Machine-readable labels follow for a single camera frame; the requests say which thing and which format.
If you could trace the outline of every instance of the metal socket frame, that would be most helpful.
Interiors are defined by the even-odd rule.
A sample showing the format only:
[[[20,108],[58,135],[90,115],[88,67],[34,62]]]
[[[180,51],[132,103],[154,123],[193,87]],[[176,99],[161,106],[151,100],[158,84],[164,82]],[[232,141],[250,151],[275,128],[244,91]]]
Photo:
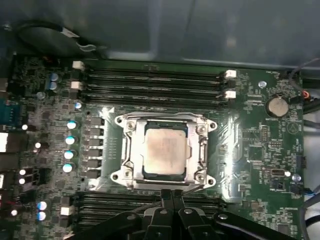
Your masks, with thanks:
[[[120,170],[110,178],[128,189],[140,190],[183,190],[189,191],[199,186],[213,187],[216,179],[207,174],[208,134],[218,128],[215,121],[201,114],[179,112],[176,114],[155,112],[132,112],[115,118],[115,123],[123,128],[123,144]],[[183,181],[149,180],[143,175],[145,127],[148,122],[184,123],[187,127],[187,145],[191,149],[186,159],[186,173]]]

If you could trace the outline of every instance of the motherboard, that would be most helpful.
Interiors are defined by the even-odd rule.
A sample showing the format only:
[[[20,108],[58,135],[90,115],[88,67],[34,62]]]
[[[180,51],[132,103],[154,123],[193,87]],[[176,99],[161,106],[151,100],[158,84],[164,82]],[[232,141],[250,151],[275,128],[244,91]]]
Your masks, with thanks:
[[[13,239],[63,239],[159,201],[163,185],[202,186],[184,200],[208,217],[302,238],[303,109],[287,72],[16,55],[0,84]]]

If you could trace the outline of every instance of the green circuit board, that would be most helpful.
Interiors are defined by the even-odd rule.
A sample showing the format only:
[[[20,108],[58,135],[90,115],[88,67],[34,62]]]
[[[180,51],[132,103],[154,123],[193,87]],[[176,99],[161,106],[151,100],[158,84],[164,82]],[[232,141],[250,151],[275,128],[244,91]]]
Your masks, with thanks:
[[[14,219],[13,221],[19,222],[15,238],[61,239],[61,236],[71,232],[76,223],[65,228],[54,223],[52,218],[60,214],[59,198],[78,191],[159,195],[152,190],[128,190],[110,180],[110,174],[120,168],[122,155],[123,129],[115,124],[115,118],[131,112],[190,112],[216,121],[218,129],[209,134],[207,154],[208,173],[216,179],[216,185],[191,193],[189,197],[220,197],[232,204],[229,211],[301,239],[298,207],[304,201],[304,196],[297,189],[304,186],[302,105],[288,104],[287,113],[282,117],[272,117],[266,110],[266,104],[275,96],[289,102],[290,98],[298,95],[282,76],[282,72],[133,61],[82,61],[87,68],[96,70],[86,70],[81,73],[81,77],[75,77],[71,60],[62,60],[55,67],[44,66],[42,60],[37,58],[20,57],[16,62],[16,74],[21,81],[27,83],[32,79],[34,84],[26,84],[21,90],[25,92],[24,96],[16,96],[15,101],[21,105],[22,114],[41,129],[33,138],[45,135],[44,138],[51,147],[48,152],[37,156],[22,153],[21,165],[39,164],[52,168],[49,183],[37,191],[38,201],[51,199],[52,204],[50,217],[45,221],[36,221],[36,209]],[[224,105],[217,98],[210,98],[211,90],[203,89],[207,85],[201,85],[201,77],[194,80],[197,76],[205,76],[203,82],[208,86],[214,85],[217,80],[208,80],[210,75],[219,76],[230,69],[236,71],[236,77],[232,78],[236,98],[224,102]],[[147,78],[137,76],[141,71],[162,73],[162,85],[153,87],[154,82],[149,81],[152,78],[150,74]],[[60,76],[55,91],[47,88],[48,76],[52,72]],[[174,74],[180,73],[194,77],[190,86],[183,82],[186,79],[176,79]],[[84,83],[94,78],[97,82],[94,83],[95,86],[100,89],[91,93],[95,86],[88,84],[86,87],[83,84],[82,93],[76,98],[71,97],[70,83],[75,78]],[[119,87],[114,87],[112,92],[107,87],[105,92],[102,91],[104,81],[107,80],[112,80]],[[173,82],[180,85],[172,87]],[[261,87],[261,82],[266,83],[266,86]],[[171,95],[168,95],[166,86],[171,86]],[[182,90],[179,89],[188,91],[189,98],[181,95]],[[39,91],[45,93],[44,99],[37,98]],[[143,96],[144,91],[154,93],[155,96]],[[140,92],[141,96],[137,97],[135,94]],[[75,109],[75,103],[81,103],[82,108]],[[92,118],[104,119],[103,125],[94,126],[104,130],[103,136],[96,137],[103,140],[103,145],[94,147],[103,152],[101,177],[94,182],[86,179],[88,167],[85,162],[88,156],[84,154],[92,149],[85,144],[92,138],[88,134],[92,126],[87,124]],[[77,121],[80,127],[68,130],[69,120]],[[70,150],[70,147],[65,144],[64,139],[69,135],[79,139],[71,147],[78,152],[72,159],[77,168],[75,172],[65,174],[62,166],[67,161],[63,159],[63,153]],[[299,175],[302,180],[293,181],[294,174]]]

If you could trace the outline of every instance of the cpu socket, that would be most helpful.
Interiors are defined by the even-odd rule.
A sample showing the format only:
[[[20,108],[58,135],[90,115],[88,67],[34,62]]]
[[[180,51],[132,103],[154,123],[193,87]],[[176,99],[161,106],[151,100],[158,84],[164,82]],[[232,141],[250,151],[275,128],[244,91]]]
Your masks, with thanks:
[[[129,189],[212,187],[207,174],[208,133],[216,122],[200,114],[132,112],[115,118],[123,128],[120,170],[111,179]]]

